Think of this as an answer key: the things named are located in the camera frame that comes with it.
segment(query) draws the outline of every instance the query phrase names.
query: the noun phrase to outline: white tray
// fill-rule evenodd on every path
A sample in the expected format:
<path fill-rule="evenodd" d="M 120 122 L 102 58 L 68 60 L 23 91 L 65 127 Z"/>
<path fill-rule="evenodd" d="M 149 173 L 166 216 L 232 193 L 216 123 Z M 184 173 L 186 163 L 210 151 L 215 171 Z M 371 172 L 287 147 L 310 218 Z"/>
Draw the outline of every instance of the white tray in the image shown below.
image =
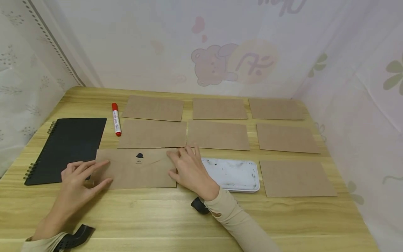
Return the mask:
<path fill-rule="evenodd" d="M 248 160 L 202 158 L 208 174 L 231 192 L 257 192 L 260 189 L 257 165 Z"/>

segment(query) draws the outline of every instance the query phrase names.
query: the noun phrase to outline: beige sleeve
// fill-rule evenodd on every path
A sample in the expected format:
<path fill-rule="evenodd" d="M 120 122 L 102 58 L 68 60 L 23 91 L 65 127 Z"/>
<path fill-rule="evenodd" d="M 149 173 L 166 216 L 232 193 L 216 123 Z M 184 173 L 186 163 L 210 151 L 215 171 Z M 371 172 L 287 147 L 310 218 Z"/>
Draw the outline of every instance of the beige sleeve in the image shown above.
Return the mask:
<path fill-rule="evenodd" d="M 247 214 L 234 197 L 220 188 L 212 201 L 205 201 L 206 207 L 221 216 L 214 216 L 235 238 L 244 252 L 279 252 L 278 246 L 265 231 Z"/>
<path fill-rule="evenodd" d="M 62 232 L 52 238 L 33 242 L 31 242 L 32 237 L 30 237 L 25 240 L 21 252 L 53 252 L 54 248 L 66 234 L 66 232 Z"/>

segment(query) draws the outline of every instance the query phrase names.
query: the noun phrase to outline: red marker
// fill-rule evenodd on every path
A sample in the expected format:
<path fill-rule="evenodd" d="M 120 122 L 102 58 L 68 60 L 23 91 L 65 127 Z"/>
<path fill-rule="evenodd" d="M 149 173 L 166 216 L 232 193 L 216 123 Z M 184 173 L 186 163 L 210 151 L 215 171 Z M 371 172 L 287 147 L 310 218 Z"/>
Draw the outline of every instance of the red marker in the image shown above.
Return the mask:
<path fill-rule="evenodd" d="M 120 129 L 118 105 L 116 103 L 112 103 L 112 111 L 113 122 L 115 124 L 115 134 L 120 137 L 122 135 L 122 130 Z"/>

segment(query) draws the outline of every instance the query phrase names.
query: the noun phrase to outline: black wrist strap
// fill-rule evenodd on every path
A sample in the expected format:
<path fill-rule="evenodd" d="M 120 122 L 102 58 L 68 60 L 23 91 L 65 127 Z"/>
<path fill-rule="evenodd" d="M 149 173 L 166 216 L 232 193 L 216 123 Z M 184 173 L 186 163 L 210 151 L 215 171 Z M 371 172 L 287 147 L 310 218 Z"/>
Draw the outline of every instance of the black wrist strap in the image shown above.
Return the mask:
<path fill-rule="evenodd" d="M 59 252 L 60 250 L 67 250 L 75 248 L 83 244 L 94 232 L 95 228 L 86 225 L 81 225 L 74 235 L 67 234 L 62 240 L 57 244 L 53 252 Z"/>
<path fill-rule="evenodd" d="M 190 205 L 202 215 L 210 213 L 210 210 L 208 210 L 208 208 L 204 205 L 204 203 L 200 200 L 199 197 L 194 199 L 194 201 Z"/>

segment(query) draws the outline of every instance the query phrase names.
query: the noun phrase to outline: hand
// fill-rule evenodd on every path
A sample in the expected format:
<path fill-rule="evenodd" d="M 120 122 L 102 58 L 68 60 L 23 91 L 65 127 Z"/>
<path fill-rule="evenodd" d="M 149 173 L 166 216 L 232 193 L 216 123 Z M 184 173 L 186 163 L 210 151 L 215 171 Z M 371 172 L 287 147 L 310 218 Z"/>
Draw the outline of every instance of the hand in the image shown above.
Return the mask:
<path fill-rule="evenodd" d="M 193 152 L 190 146 L 186 146 L 177 152 L 168 151 L 167 155 L 176 167 L 168 172 L 171 178 L 197 193 L 205 201 L 211 201 L 218 196 L 220 187 L 207 173 L 199 147 L 195 145 L 195 152 Z"/>
<path fill-rule="evenodd" d="M 39 223 L 32 237 L 33 241 L 48 239 L 60 233 L 73 214 L 113 181 L 113 179 L 107 178 L 91 189 L 84 186 L 87 177 L 108 163 L 109 160 L 99 163 L 93 160 L 67 165 L 67 168 L 62 171 L 62 188 L 59 195 L 49 214 Z"/>

